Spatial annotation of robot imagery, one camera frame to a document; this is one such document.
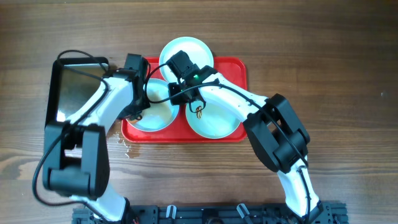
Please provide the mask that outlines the white plate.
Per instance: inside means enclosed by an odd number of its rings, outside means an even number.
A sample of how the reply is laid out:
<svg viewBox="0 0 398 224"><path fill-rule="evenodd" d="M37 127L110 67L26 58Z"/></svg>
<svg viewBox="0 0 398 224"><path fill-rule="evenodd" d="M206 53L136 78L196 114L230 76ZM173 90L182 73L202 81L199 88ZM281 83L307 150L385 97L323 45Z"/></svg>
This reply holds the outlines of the white plate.
<svg viewBox="0 0 398 224"><path fill-rule="evenodd" d="M205 66L214 67L212 52L204 42L194 37L179 37L170 41L163 48L159 57L159 64L164 64L160 68L160 72L167 82L177 82L177 78L166 65L166 61L180 50L186 52L190 60L197 64L200 70Z"/></svg>
<svg viewBox="0 0 398 224"><path fill-rule="evenodd" d="M160 101L169 97L168 83L161 79L151 78L147 87L147 94L150 100ZM150 103L150 108L141 113L140 120L129 120L127 122L134 128L155 132L169 126L177 117L179 105L172 105L170 101L159 104Z"/></svg>
<svg viewBox="0 0 398 224"><path fill-rule="evenodd" d="M201 101L188 104L185 116L194 132L208 139L221 139L232 134L241 124L233 114L220 106Z"/></svg>

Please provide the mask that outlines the white plate back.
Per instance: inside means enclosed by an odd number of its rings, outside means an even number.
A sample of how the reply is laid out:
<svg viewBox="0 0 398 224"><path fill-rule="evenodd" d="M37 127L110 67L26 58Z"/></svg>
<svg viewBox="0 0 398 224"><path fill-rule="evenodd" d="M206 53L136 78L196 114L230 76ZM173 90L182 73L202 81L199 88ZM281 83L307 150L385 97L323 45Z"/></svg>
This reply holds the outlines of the white plate back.
<svg viewBox="0 0 398 224"><path fill-rule="evenodd" d="M180 50L186 52L190 60L197 64L200 70L205 66L214 67L212 52L204 42L194 37L179 37L170 41L163 48L159 57L159 64L164 64L160 68L160 72L167 82L177 82L177 78L166 65L166 61Z"/></svg>

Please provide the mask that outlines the black water tray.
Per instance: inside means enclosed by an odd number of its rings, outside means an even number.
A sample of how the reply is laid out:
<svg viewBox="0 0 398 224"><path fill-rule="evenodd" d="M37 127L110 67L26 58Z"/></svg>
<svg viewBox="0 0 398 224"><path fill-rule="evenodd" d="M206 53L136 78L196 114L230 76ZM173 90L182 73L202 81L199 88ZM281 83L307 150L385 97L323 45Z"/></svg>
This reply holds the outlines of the black water tray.
<svg viewBox="0 0 398 224"><path fill-rule="evenodd" d="M100 86L99 80L71 71L75 69L102 77L102 68L109 67L108 59L96 59L97 62L84 57L62 58L60 63L53 63L45 124L50 121L66 121L96 92Z"/></svg>

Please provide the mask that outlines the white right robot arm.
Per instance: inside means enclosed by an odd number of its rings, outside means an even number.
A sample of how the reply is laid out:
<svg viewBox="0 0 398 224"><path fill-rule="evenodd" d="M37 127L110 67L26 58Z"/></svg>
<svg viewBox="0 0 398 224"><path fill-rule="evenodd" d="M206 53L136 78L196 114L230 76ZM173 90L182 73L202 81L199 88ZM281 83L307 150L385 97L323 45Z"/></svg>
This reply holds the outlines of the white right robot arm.
<svg viewBox="0 0 398 224"><path fill-rule="evenodd" d="M289 101L280 94L268 98L231 83L210 66L172 68L183 100L213 103L243 123L257 158L275 172L285 192L286 205L308 223L320 213L319 197L308 174L310 136Z"/></svg>

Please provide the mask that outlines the red plastic tray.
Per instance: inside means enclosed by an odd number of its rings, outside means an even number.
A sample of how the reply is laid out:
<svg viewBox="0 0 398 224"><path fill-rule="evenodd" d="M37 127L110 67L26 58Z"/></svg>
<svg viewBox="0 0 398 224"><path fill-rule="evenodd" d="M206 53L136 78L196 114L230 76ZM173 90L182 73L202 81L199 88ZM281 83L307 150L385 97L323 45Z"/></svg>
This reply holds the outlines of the red plastic tray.
<svg viewBox="0 0 398 224"><path fill-rule="evenodd" d="M247 89L246 67L243 62L234 57L217 57L214 59L215 68L221 72L230 82ZM179 109L176 119L166 128L145 132L133 127L128 121L123 120L121 132L125 139L134 143L200 143L200 142L239 142L246 137L243 125L221 139L208 139L200 136L189 126L185 116L185 107Z"/></svg>

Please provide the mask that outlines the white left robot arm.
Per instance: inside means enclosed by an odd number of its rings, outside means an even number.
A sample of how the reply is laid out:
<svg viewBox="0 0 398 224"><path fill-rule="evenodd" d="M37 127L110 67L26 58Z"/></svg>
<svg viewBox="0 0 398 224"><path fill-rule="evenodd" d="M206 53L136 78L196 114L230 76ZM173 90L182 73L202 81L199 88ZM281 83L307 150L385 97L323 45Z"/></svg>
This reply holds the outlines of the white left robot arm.
<svg viewBox="0 0 398 224"><path fill-rule="evenodd" d="M132 220L128 199L109 183L106 133L117 119L137 117L149 104L143 86L147 69L109 70L91 98L65 121L47 119L44 155L32 181L37 195L38 175L46 190L81 203L103 223Z"/></svg>

